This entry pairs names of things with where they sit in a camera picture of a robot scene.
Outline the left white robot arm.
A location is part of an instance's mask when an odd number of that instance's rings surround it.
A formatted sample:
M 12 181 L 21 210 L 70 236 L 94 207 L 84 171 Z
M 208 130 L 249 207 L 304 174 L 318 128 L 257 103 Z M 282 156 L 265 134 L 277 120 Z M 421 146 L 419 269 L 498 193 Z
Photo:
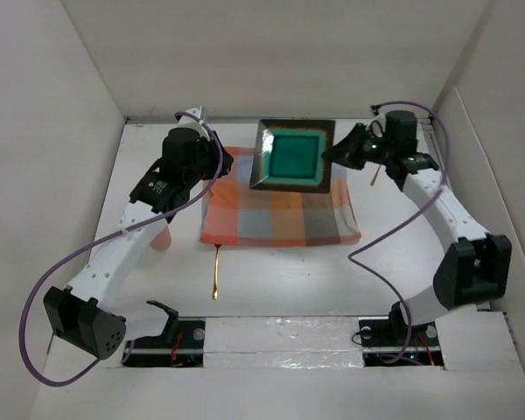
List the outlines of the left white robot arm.
M 125 340 L 148 336 L 159 347 L 177 338 L 177 325 L 162 315 L 130 321 L 113 312 L 117 296 L 151 241 L 171 223 L 177 209 L 203 180 L 229 173 L 233 159 L 202 126 L 175 127 L 162 142 L 162 155 L 138 181 L 119 220 L 116 237 L 103 243 L 64 289 L 51 287 L 43 303 L 53 333 L 99 360 Z

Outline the gold fork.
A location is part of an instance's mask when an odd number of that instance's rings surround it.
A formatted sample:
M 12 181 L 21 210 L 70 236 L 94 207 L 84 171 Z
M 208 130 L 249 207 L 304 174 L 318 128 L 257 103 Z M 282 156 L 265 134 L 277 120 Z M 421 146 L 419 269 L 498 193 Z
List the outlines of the gold fork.
M 215 256 L 214 256 L 214 266 L 213 266 L 213 290 L 212 290 L 212 299 L 216 300 L 219 296 L 219 260 L 220 260 L 220 249 L 221 244 L 214 244 Z

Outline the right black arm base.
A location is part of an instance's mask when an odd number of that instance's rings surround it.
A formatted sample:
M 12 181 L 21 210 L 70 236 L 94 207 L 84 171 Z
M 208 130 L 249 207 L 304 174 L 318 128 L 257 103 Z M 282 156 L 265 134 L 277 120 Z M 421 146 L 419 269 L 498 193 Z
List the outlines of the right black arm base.
M 396 303 L 387 316 L 358 319 L 352 342 L 362 349 L 365 367 L 412 367 L 444 365 L 438 329 L 434 321 L 406 325 L 405 310 Z

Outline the orange blue checkered cloth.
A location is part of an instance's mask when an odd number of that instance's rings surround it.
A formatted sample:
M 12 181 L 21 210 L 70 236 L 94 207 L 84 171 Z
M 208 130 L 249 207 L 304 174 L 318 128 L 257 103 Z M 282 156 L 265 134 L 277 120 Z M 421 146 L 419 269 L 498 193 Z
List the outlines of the orange blue checkered cloth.
M 249 188 L 252 148 L 229 147 L 232 171 L 202 199 L 199 241 L 238 247 L 300 248 L 353 244 L 361 238 L 347 187 L 347 171 L 332 168 L 328 193 Z

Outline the gold spoon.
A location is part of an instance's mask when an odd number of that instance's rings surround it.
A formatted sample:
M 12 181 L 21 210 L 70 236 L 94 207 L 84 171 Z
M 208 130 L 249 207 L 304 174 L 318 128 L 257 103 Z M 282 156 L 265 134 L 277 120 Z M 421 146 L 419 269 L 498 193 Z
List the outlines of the gold spoon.
M 375 173 L 374 173 L 374 176 L 372 177 L 371 181 L 370 181 L 370 186 L 374 186 L 376 184 L 376 181 L 378 179 L 378 176 L 380 175 L 380 172 L 381 172 L 381 168 L 382 166 L 379 164 L 375 170 Z

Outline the pink plastic cup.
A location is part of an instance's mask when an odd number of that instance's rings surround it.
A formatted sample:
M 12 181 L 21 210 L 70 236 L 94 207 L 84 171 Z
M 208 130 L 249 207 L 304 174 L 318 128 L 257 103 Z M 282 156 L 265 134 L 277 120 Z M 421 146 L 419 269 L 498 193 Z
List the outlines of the pink plastic cup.
M 156 251 L 166 251 L 172 245 L 172 236 L 168 226 L 165 226 L 150 242 Z

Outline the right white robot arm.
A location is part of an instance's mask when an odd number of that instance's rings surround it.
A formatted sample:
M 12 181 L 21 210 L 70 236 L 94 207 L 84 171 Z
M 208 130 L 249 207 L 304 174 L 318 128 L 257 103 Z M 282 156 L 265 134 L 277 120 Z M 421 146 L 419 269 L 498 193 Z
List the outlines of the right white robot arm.
M 418 149 L 417 118 L 410 111 L 389 111 L 364 125 L 356 124 L 323 159 L 349 169 L 384 166 L 399 190 L 433 229 L 444 258 L 432 283 L 392 306 L 387 334 L 405 345 L 429 324 L 465 305 L 502 298 L 507 289 L 511 241 L 491 234 L 463 207 L 443 180 L 437 162 Z

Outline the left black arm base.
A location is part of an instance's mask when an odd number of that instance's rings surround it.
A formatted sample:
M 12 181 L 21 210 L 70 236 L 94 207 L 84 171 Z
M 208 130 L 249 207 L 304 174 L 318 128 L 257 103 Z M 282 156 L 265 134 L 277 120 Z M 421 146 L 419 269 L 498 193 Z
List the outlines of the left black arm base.
M 170 306 L 148 300 L 149 310 L 132 319 L 121 363 L 126 368 L 202 368 L 204 318 L 181 318 Z

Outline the green square plate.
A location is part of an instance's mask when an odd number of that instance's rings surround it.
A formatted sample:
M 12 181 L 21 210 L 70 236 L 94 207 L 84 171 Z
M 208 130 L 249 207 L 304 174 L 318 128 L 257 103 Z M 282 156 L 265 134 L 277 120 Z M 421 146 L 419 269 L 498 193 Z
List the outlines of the green square plate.
M 329 193 L 336 122 L 326 119 L 262 119 L 257 126 L 249 188 L 257 191 Z

